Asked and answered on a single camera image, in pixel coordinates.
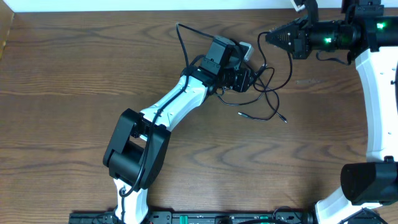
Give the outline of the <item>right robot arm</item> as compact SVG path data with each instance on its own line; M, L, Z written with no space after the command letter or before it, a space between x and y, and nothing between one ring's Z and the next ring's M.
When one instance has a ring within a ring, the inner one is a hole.
M371 223L376 208L397 202L397 18L380 1L343 1L343 20L321 21L316 0L294 1L305 17L274 29L266 41L294 59L312 51L347 51L366 107L366 161L346 164L340 187L315 204L306 223Z

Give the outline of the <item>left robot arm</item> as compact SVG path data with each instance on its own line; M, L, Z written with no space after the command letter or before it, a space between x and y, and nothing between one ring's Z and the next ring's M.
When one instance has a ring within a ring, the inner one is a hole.
M217 35L208 53L189 63L178 83L158 102L120 115L103 157L117 188L117 223L144 221L148 189L160 173L178 123L218 89L241 93L253 84L254 70L245 66L253 52L249 43Z

